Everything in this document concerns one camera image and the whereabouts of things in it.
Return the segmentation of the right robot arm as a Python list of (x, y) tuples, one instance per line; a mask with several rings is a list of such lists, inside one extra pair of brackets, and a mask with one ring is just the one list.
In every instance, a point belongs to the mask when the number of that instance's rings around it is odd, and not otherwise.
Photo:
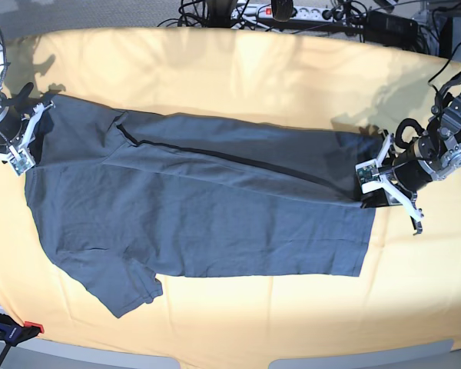
[(40, 101), (25, 106), (34, 84), (29, 82), (9, 98), (2, 91), (10, 63), (6, 56), (5, 40), (0, 29), (0, 161), (11, 165), (20, 176), (35, 166), (29, 145), (35, 140), (35, 129), (42, 116), (55, 104)]

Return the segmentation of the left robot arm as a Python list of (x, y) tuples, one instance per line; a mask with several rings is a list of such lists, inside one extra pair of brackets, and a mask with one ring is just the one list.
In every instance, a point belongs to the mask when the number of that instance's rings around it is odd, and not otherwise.
[(377, 156), (356, 165), (363, 208), (398, 205), (419, 219), (417, 192), (461, 168), (461, 71), (436, 89), (431, 112), (425, 128), (406, 118), (393, 134), (381, 131)]

